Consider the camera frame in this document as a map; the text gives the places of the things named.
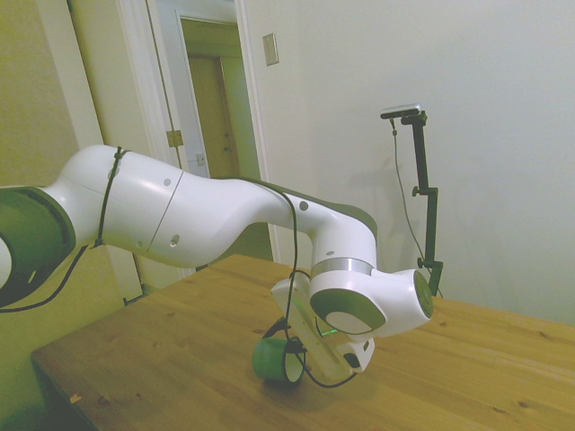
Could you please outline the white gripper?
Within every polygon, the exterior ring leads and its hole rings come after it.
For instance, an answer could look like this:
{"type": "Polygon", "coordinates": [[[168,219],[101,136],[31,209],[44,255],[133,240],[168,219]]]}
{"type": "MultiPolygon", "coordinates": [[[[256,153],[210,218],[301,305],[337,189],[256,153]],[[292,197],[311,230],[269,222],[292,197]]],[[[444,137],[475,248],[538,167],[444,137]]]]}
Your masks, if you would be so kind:
{"type": "Polygon", "coordinates": [[[280,332],[286,339],[288,380],[295,368],[297,382],[307,375],[323,388],[342,386],[365,370],[365,343],[324,323],[311,308],[309,290],[310,276],[303,270],[292,271],[272,287],[270,293],[282,317],[262,338],[273,338],[280,332]]]}

